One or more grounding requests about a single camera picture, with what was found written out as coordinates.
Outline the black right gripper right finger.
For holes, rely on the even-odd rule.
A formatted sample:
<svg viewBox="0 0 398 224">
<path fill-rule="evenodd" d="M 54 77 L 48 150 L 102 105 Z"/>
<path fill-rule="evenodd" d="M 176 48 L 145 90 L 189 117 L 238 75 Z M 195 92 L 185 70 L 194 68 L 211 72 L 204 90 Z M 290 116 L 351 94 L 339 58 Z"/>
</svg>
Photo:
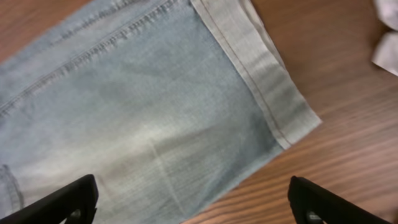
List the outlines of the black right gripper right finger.
<svg viewBox="0 0 398 224">
<path fill-rule="evenodd" d="M 287 196 L 297 224 L 390 224 L 303 177 L 291 177 Z"/>
</svg>

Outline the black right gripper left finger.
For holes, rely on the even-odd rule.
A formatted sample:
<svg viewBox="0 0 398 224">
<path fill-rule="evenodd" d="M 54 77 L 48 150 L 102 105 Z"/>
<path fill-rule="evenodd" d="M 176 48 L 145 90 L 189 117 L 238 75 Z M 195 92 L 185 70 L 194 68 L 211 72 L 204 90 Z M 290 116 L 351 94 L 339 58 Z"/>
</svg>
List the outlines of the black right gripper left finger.
<svg viewBox="0 0 398 224">
<path fill-rule="evenodd" d="M 1 224 L 92 224 L 97 201 L 95 177 L 88 174 L 2 218 Z"/>
</svg>

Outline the light blue denim shorts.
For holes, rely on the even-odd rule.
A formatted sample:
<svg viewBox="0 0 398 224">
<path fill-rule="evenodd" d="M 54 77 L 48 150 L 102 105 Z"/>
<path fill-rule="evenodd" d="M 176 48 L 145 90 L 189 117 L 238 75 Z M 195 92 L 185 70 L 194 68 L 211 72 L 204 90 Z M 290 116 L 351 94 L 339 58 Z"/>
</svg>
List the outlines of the light blue denim shorts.
<svg viewBox="0 0 398 224">
<path fill-rule="evenodd" d="M 1 216 L 93 174 L 180 223 L 319 124 L 251 2 L 93 1 L 1 64 Z"/>
</svg>

